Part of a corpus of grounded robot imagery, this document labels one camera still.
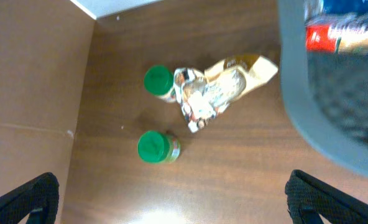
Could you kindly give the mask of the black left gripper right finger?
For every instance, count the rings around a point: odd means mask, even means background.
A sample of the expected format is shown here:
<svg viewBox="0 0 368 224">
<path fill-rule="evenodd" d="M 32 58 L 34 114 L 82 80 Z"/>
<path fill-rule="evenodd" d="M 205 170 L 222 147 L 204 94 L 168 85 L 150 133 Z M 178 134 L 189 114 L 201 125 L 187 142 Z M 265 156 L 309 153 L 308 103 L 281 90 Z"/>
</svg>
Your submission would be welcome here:
<svg viewBox="0 0 368 224">
<path fill-rule="evenodd" d="M 293 223 L 368 223 L 368 204 L 302 170 L 292 171 L 285 194 Z"/>
</svg>

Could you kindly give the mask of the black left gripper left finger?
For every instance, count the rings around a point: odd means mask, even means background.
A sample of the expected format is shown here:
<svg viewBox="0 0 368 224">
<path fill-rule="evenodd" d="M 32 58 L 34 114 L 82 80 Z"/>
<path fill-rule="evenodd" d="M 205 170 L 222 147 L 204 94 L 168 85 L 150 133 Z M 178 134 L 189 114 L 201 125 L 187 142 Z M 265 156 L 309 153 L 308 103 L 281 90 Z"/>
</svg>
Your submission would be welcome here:
<svg viewBox="0 0 368 224">
<path fill-rule="evenodd" d="M 59 183 L 51 172 L 26 182 L 0 197 L 0 223 L 54 224 L 59 203 Z"/>
</svg>

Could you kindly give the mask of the orange spaghetti packet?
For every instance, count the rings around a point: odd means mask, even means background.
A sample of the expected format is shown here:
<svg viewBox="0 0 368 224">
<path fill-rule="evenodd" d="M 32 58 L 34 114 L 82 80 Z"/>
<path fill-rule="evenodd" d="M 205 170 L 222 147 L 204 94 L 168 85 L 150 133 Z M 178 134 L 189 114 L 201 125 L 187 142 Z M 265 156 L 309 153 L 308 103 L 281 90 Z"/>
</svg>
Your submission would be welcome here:
<svg viewBox="0 0 368 224">
<path fill-rule="evenodd" d="M 305 47 L 309 52 L 368 54 L 368 24 L 338 22 L 308 24 Z"/>
</svg>

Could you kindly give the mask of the blue tissue multipack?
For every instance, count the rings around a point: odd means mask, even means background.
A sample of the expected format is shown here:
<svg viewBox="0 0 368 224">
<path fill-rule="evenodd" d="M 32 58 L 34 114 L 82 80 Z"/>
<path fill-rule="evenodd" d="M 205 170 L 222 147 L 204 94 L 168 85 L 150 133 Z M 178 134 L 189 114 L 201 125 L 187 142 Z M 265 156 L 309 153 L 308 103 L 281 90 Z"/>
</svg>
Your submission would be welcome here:
<svg viewBox="0 0 368 224">
<path fill-rule="evenodd" d="M 368 0 L 304 0 L 305 20 L 320 14 L 368 13 Z"/>
</svg>

